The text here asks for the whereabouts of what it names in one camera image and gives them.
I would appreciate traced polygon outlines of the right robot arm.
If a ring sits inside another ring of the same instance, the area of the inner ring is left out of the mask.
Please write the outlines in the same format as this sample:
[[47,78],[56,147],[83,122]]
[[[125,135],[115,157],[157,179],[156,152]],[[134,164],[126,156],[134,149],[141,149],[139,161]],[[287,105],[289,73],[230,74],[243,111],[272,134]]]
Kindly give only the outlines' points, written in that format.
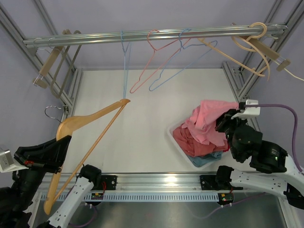
[[216,120],[215,130],[224,133],[233,159],[240,163],[250,159],[249,166],[259,172],[256,175],[219,166],[215,176],[219,188],[252,188],[285,199],[298,209],[304,208],[304,175],[286,150],[264,141],[263,134],[248,126],[243,114],[235,109]]

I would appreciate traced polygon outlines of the wooden hanger with shirt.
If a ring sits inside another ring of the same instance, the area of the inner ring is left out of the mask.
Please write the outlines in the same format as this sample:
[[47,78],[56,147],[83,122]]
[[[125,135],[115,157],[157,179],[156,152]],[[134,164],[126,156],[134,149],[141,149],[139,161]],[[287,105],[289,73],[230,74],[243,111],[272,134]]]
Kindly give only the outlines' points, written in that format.
[[84,155],[82,160],[79,162],[79,164],[76,166],[72,174],[69,176],[69,178],[66,180],[66,182],[63,184],[60,190],[58,190],[58,184],[61,178],[61,173],[53,174],[48,192],[47,192],[47,198],[44,203],[44,212],[49,215],[51,212],[51,209],[53,207],[53,204],[55,201],[59,198],[61,193],[65,190],[67,185],[71,182],[72,178],[75,176],[75,174],[79,171],[79,169],[82,167],[84,162],[87,160],[87,158],[90,156],[92,151],[95,149],[95,147],[98,145],[98,143],[101,141],[101,139],[104,137],[105,133],[109,130],[109,128],[112,126],[114,121],[117,119],[119,114],[122,112],[122,110],[125,108],[125,106],[130,102],[129,99],[121,99],[120,101],[117,101],[101,110],[99,110],[96,113],[85,115],[85,116],[72,116],[67,119],[65,119],[58,127],[57,134],[56,134],[56,140],[63,139],[66,136],[71,136],[73,132],[76,130],[94,122],[95,120],[107,115],[108,113],[118,110],[117,113],[114,115],[114,117],[111,119],[109,124],[105,127],[105,129],[102,131],[102,133],[99,135],[99,137],[96,139],[96,141],[93,143],[93,145],[90,147],[88,152]]

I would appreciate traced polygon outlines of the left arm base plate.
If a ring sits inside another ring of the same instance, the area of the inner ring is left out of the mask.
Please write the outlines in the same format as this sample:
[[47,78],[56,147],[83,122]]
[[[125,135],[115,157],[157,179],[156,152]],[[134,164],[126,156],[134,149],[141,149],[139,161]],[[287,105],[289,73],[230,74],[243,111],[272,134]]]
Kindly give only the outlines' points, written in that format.
[[117,176],[102,174],[93,181],[93,184],[92,190],[116,190]]

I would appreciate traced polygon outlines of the curved wooden hanger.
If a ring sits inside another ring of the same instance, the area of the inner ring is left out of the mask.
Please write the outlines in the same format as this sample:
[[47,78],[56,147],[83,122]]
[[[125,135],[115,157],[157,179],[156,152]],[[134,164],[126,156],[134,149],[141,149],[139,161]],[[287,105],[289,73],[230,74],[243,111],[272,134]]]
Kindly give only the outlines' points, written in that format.
[[[263,74],[264,71],[268,72],[268,76],[267,79],[270,79],[270,64],[266,58],[266,48],[267,46],[265,46],[264,44],[262,44],[258,39],[263,37],[266,32],[267,32],[267,26],[262,23],[262,22],[255,22],[253,24],[251,24],[249,26],[249,28],[254,28],[254,27],[261,27],[262,28],[262,32],[259,35],[256,36],[248,36],[247,38],[242,38],[241,36],[236,36],[236,37],[231,37],[231,39],[233,40],[233,42],[240,47],[243,50],[246,50],[248,52],[256,52],[258,53],[263,61],[265,66],[260,69],[260,70],[256,70],[255,68],[249,68],[244,64],[241,64],[241,66],[245,69],[247,69],[248,71],[250,71],[251,73],[253,73],[256,76],[259,77],[265,77],[265,75]],[[237,39],[241,40],[242,42],[246,43],[247,45],[250,46],[250,48],[243,46],[242,44],[240,44]]]

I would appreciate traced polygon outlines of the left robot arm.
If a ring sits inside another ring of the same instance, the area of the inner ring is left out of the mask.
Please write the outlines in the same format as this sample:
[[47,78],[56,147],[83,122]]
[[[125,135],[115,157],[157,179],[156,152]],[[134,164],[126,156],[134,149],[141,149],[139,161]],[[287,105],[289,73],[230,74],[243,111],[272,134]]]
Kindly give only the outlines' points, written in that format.
[[[53,139],[36,146],[19,147],[12,154],[4,147],[0,148],[0,171],[12,172],[11,187],[0,189],[0,226],[2,228],[28,228],[31,212],[26,210],[33,203],[43,179],[51,173],[45,212],[49,213],[56,198],[66,186],[58,189],[63,163],[66,158],[71,136]],[[60,208],[44,223],[41,228],[66,228],[81,201],[90,190],[98,189],[102,184],[102,172],[92,165],[81,165],[72,191]]]

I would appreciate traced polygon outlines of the white plastic basket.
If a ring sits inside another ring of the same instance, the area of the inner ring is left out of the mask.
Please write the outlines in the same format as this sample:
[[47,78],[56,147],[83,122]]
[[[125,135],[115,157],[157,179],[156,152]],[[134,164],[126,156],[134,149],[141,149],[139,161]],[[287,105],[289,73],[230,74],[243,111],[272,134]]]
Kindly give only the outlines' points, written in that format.
[[[173,131],[179,127],[180,125],[182,125],[185,122],[185,118],[180,118],[179,120],[173,122],[171,125],[168,126],[167,128],[167,135],[169,138],[169,141],[172,143],[172,145],[175,147],[175,150],[178,151],[181,156],[183,157],[183,159],[190,165],[190,167],[195,170],[195,171],[201,171],[205,168],[207,168],[208,166],[210,166],[211,164],[213,164],[214,162],[210,162],[202,167],[195,167],[189,160],[189,158],[187,157],[188,155],[182,150],[182,148],[178,145],[178,143],[176,142],[176,140],[173,138]],[[225,157],[226,155],[228,155],[228,151],[227,152],[223,152],[222,154],[222,158]]]

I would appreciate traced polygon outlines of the light pink t shirt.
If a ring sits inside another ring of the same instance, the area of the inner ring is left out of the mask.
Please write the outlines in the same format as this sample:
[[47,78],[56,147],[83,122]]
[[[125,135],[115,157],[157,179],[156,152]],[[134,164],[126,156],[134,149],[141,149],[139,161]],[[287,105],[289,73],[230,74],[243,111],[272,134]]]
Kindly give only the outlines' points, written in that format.
[[230,109],[238,109],[237,102],[219,100],[202,100],[200,105],[193,109],[192,115],[181,126],[187,128],[195,141],[217,147],[224,146],[226,138],[224,133],[215,130],[216,120]]

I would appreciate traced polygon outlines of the aluminium hanging rail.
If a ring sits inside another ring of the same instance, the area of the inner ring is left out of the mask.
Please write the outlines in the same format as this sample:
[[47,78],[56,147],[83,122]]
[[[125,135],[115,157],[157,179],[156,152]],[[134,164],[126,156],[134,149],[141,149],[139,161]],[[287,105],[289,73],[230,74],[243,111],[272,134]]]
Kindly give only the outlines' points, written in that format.
[[284,24],[256,25],[230,25],[212,28],[182,28],[162,29],[158,31],[125,31],[98,34],[69,34],[50,37],[27,38],[23,44],[27,48],[46,48],[56,46],[88,45],[100,43],[120,43],[153,41],[153,40],[179,40],[183,38],[213,38],[230,36],[261,36],[276,35],[287,31]]

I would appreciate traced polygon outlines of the thin wooden hanger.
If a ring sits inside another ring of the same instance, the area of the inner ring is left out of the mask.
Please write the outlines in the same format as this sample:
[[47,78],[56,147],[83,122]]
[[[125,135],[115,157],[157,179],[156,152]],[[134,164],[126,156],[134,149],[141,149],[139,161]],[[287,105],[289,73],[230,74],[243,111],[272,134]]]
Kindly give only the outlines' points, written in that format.
[[237,64],[238,66],[240,67],[243,67],[245,70],[251,72],[252,74],[258,76],[258,77],[266,77],[266,75],[264,74],[264,71],[266,70],[267,73],[268,73],[268,76],[270,76],[270,65],[269,63],[267,62],[266,60],[266,57],[264,54],[262,54],[262,52],[253,44],[250,44],[249,41],[247,41],[246,39],[244,38],[241,38],[241,37],[238,37],[241,41],[244,41],[245,43],[249,44],[251,46],[251,48],[247,48],[247,47],[243,47],[241,46],[237,41],[236,41],[236,38],[235,37],[232,37],[232,40],[233,42],[235,43],[236,46],[238,46],[239,48],[243,49],[243,50],[253,50],[254,52],[257,52],[261,57],[262,59],[264,60],[266,66],[264,68],[262,68],[261,70],[257,70],[256,68],[254,67],[249,67],[247,66],[246,64],[242,63],[240,60],[232,57],[231,55],[229,55],[228,53],[224,52],[223,50],[219,49],[216,47],[216,45],[212,45],[211,42],[207,42],[205,38],[198,38],[198,41],[211,48],[212,50],[214,50],[215,52],[217,52],[218,54],[222,55],[223,57],[225,57],[226,59],[232,61],[233,63]]

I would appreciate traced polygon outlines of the pink wire hanger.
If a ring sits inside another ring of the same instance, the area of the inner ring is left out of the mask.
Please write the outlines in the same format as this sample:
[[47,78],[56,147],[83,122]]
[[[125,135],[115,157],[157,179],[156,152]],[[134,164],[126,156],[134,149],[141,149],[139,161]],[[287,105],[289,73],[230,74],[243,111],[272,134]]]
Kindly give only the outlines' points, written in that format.
[[148,69],[148,67],[150,66],[151,62],[153,61],[153,59],[155,58],[156,56],[156,53],[165,49],[166,47],[176,43],[178,41],[178,39],[174,39],[173,41],[169,42],[168,44],[164,45],[164,46],[161,46],[161,47],[155,47],[154,44],[151,42],[150,40],[150,36],[151,35],[156,35],[156,34],[159,34],[160,31],[157,30],[157,29],[153,29],[151,30],[148,35],[147,35],[147,42],[148,44],[150,45],[150,47],[152,48],[153,50],[153,53],[151,55],[151,57],[149,58],[148,62],[146,63],[145,67],[143,68],[142,72],[140,73],[137,81],[134,83],[134,85],[130,88],[129,90],[129,93],[130,94],[134,94],[135,92],[137,92],[148,80],[150,80],[150,78],[152,76],[154,76],[159,70],[161,67],[163,67],[166,63],[169,62],[170,58],[173,57],[175,54],[177,54],[178,50],[176,50],[167,60],[165,60],[157,69],[155,69],[148,77],[144,78],[144,74],[146,72],[146,70]]

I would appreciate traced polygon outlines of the front aluminium rail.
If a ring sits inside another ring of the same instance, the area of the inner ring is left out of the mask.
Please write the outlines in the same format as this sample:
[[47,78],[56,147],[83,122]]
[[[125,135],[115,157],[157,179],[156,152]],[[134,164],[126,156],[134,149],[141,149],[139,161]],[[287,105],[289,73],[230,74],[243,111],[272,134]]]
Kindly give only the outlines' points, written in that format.
[[[106,173],[103,175],[116,175],[116,190],[106,192],[195,192],[201,191],[200,175],[215,175],[214,173]],[[275,176],[245,174],[237,176],[237,182],[232,184],[233,190],[249,190],[259,192],[283,192],[287,183]]]

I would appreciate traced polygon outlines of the wooden clip hanger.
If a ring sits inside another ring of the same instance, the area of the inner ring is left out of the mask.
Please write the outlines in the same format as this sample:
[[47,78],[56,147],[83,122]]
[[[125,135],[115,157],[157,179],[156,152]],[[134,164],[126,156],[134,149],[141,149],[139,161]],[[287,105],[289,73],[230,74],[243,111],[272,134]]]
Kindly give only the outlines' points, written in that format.
[[276,68],[276,70],[278,72],[280,72],[282,70],[286,70],[286,67],[291,64],[291,61],[289,59],[284,59],[277,52],[275,52],[273,49],[271,49],[269,46],[265,45],[258,39],[251,38],[249,40],[249,43],[254,45],[259,51],[261,51],[263,54],[265,54],[271,60],[276,62],[278,64],[278,67]]

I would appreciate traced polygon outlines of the salmon pink t shirt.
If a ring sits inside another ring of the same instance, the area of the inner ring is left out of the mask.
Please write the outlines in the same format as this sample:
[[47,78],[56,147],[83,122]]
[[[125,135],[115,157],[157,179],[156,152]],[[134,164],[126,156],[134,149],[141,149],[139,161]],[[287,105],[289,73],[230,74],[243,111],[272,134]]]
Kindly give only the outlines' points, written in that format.
[[227,141],[224,141],[223,146],[216,146],[211,142],[209,144],[201,144],[193,138],[188,128],[182,128],[181,126],[173,130],[172,136],[183,152],[190,157],[202,157],[213,152],[226,152],[229,150]]

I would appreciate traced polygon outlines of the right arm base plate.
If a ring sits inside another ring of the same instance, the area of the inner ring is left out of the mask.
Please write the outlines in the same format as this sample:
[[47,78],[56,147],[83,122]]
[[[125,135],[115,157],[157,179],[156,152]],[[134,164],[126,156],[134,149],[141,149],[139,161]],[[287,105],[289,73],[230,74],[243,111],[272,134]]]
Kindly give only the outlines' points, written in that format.
[[202,190],[231,190],[234,187],[230,184],[230,178],[220,175],[200,175]]

